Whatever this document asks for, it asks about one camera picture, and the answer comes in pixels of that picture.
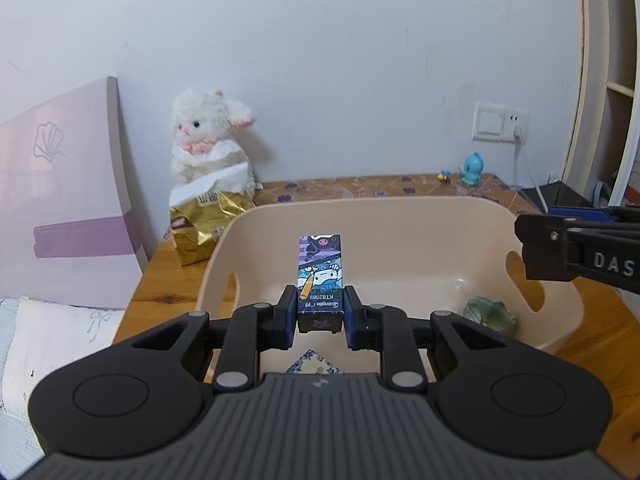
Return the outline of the purple cartoon pencil lead box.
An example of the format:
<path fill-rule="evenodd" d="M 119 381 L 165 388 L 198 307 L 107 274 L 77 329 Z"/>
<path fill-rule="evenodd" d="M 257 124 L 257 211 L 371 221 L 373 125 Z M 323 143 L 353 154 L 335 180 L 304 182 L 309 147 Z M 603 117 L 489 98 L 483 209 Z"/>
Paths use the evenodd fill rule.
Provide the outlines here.
<path fill-rule="evenodd" d="M 297 324 L 299 331 L 342 330 L 343 261 L 340 234 L 305 235 L 298 243 Z"/>

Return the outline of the green knitted cloth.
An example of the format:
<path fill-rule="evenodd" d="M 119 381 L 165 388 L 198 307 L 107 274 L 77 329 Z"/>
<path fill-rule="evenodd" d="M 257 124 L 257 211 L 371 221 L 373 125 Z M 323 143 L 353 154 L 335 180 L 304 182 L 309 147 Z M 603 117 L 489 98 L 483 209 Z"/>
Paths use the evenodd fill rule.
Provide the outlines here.
<path fill-rule="evenodd" d="M 469 299 L 463 308 L 462 315 L 504 336 L 512 337 L 518 330 L 518 318 L 504 303 L 484 296 Z"/>

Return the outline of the black tablet device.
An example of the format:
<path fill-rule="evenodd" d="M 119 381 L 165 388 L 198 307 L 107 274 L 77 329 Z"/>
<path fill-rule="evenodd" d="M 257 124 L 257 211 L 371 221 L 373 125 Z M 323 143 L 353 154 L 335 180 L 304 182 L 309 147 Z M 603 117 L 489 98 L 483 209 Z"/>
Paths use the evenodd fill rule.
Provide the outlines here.
<path fill-rule="evenodd" d="M 561 181 L 539 185 L 538 188 L 521 188 L 518 194 L 540 212 L 553 207 L 592 208 L 589 200 Z"/>

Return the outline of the beige plastic storage basket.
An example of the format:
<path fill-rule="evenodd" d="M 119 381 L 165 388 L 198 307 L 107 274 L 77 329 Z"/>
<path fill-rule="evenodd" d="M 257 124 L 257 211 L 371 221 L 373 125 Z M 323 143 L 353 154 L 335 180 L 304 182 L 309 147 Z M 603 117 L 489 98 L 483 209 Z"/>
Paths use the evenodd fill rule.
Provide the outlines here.
<path fill-rule="evenodd" d="M 388 304 L 410 318 L 459 313 L 469 299 L 503 302 L 518 319 L 515 337 L 555 352 L 576 332 L 584 304 L 570 283 L 542 282 L 544 303 L 529 307 L 508 274 L 522 245 L 511 211 L 473 197 L 413 196 L 265 205 L 233 220 L 206 268 L 198 310 L 220 318 L 230 278 L 234 303 L 276 302 L 297 280 L 304 235 L 342 239 L 343 282 L 364 304 Z"/>

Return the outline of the wooden shelf unit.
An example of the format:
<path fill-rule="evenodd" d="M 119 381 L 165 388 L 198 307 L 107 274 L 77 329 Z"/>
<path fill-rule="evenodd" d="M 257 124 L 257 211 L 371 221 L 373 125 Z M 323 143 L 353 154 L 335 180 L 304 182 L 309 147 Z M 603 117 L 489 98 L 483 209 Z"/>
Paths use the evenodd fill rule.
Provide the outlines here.
<path fill-rule="evenodd" d="M 596 207 L 639 201 L 639 0 L 582 0 L 582 69 L 562 180 Z"/>

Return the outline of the gold snack bag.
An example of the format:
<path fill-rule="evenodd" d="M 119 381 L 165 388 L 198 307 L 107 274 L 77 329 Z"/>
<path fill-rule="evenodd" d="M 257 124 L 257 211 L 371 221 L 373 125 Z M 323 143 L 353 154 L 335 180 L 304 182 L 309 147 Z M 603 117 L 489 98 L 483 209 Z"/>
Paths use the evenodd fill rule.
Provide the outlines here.
<path fill-rule="evenodd" d="M 229 223 L 254 207 L 245 194 L 207 192 L 169 204 L 170 235 L 182 266 L 213 255 Z"/>

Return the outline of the blue bird figurine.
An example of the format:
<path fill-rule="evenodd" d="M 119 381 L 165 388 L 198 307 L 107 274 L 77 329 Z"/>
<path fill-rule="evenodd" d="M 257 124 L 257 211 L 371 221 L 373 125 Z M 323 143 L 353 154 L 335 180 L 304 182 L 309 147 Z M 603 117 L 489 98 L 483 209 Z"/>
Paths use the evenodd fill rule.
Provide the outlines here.
<path fill-rule="evenodd" d="M 460 180 L 469 186 L 477 186 L 482 180 L 484 159 L 478 153 L 469 155 L 460 167 Z"/>

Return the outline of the small colourful toy figure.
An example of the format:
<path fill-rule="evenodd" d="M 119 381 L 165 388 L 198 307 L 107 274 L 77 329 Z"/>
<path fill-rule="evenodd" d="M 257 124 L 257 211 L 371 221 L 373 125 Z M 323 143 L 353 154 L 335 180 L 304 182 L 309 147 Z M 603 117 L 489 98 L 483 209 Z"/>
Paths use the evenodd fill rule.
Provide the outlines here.
<path fill-rule="evenodd" d="M 451 181 L 451 172 L 449 170 L 442 170 L 437 175 L 437 180 L 442 184 L 449 184 Z"/>

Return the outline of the white plush lamb toy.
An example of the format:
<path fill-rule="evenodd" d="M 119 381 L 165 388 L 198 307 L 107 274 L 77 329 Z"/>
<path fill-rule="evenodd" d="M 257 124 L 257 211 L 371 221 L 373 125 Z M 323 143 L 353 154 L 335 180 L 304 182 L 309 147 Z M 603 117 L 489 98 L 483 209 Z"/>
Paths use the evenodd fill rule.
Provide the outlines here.
<path fill-rule="evenodd" d="M 176 185 L 186 185 L 211 172 L 247 164 L 244 191 L 253 197 L 256 182 L 252 164 L 235 135 L 254 125 L 250 108 L 221 90 L 184 90 L 172 104 L 174 139 L 169 174 Z"/>

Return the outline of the pink purple headboard panel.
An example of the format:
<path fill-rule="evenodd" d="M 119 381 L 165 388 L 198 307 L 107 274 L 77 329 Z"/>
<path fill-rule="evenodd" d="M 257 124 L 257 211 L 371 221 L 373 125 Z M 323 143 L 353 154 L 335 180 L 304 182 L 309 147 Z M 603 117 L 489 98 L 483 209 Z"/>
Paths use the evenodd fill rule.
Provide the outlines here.
<path fill-rule="evenodd" d="M 102 78 L 1 126 L 1 292 L 123 309 L 146 265 Z"/>

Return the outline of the white pillow with bow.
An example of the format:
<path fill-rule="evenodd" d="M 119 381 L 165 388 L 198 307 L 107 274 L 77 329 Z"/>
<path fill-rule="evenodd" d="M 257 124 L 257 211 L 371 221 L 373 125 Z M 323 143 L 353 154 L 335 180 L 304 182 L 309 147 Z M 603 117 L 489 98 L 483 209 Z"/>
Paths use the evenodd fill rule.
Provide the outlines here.
<path fill-rule="evenodd" d="M 108 347 L 123 310 L 74 307 L 22 297 L 9 322 L 8 346 L 1 358 L 1 407 L 28 419 L 32 390 L 50 373 Z"/>

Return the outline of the white wall switch socket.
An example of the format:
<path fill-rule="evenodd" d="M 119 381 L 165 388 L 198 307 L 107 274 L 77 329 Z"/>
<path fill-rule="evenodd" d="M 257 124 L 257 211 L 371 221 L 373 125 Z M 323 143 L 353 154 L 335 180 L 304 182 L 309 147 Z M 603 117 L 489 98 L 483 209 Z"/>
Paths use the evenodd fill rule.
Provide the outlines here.
<path fill-rule="evenodd" d="M 529 112 L 524 108 L 477 102 L 472 139 L 518 144 L 525 140 Z"/>

